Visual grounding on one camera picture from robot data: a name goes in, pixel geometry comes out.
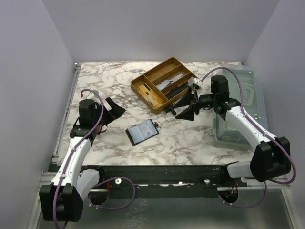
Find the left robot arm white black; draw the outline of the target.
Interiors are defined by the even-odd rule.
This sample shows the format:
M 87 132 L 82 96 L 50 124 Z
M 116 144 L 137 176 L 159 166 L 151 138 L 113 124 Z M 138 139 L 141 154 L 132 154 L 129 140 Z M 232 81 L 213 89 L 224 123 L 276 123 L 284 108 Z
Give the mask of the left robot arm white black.
M 95 98 L 80 101 L 79 117 L 70 132 L 67 154 L 50 184 L 42 185 L 39 191 L 45 221 L 80 220 L 84 199 L 100 180 L 100 172 L 95 169 L 85 170 L 80 175 L 84 159 L 99 133 L 99 127 L 107 126 L 126 111 L 109 97 L 106 102 L 110 110 Z

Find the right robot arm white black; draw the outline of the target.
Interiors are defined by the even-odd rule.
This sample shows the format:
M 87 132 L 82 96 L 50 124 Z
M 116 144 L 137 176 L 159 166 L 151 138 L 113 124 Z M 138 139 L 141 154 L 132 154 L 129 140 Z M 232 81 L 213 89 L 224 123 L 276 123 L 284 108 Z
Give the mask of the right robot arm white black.
M 278 138 L 258 124 L 242 107 L 238 100 L 229 94 L 228 80 L 225 76 L 211 78 L 211 93 L 198 95 L 202 81 L 191 77 L 189 89 L 177 106 L 187 106 L 176 115 L 176 119 L 194 121 L 201 109 L 212 108 L 224 121 L 232 124 L 249 142 L 254 150 L 251 161 L 235 162 L 224 166 L 224 177 L 254 178 L 264 182 L 288 174 L 291 171 L 290 142 Z

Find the black leather card holder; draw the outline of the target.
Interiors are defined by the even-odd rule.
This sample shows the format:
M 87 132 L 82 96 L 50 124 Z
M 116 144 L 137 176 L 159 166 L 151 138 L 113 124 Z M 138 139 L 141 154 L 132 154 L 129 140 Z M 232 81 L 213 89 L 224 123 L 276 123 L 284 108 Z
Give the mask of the black leather card holder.
M 137 125 L 127 128 L 125 132 L 131 144 L 135 146 L 158 135 L 158 127 L 159 124 L 157 122 L 154 122 L 152 119 L 148 119 Z

